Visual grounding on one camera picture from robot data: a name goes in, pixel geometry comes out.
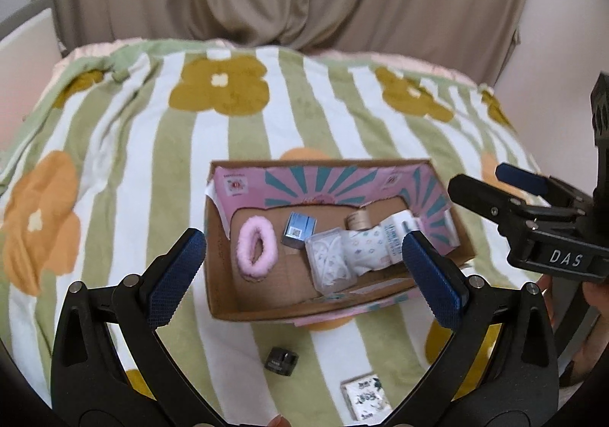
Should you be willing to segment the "person right hand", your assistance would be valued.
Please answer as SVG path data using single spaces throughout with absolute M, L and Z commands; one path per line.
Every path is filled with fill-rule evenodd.
M 537 284 L 556 338 L 561 386 L 574 386 L 590 374 L 607 347 L 608 285 L 550 275 Z

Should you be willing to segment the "person left hand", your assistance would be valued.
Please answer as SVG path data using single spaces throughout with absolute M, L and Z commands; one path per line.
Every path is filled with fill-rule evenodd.
M 267 427 L 291 427 L 291 424 L 285 417 L 283 417 L 281 414 L 278 414 L 277 417 L 274 417 L 268 423 Z

